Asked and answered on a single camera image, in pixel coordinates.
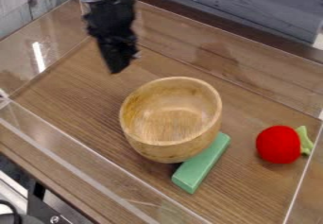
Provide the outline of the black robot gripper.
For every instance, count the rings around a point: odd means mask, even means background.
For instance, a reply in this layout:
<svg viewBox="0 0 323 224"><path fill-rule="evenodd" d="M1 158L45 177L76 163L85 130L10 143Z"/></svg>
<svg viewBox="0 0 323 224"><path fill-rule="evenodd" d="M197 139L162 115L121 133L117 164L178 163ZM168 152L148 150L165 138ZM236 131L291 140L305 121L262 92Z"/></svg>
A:
<svg viewBox="0 0 323 224"><path fill-rule="evenodd" d="M136 35L132 31L134 0L81 0L88 6L82 19L88 34L97 40L105 65L120 73L137 58ZM118 50L118 62L114 49Z"/></svg>

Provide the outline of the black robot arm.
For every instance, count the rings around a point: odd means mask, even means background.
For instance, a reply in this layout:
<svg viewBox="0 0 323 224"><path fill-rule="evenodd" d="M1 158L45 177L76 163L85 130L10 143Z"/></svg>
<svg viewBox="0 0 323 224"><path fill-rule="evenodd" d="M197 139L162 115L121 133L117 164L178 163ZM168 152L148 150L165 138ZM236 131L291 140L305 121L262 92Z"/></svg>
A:
<svg viewBox="0 0 323 224"><path fill-rule="evenodd" d="M96 39L110 74L120 73L136 58L137 37L132 30L134 0L80 0L86 33Z"/></svg>

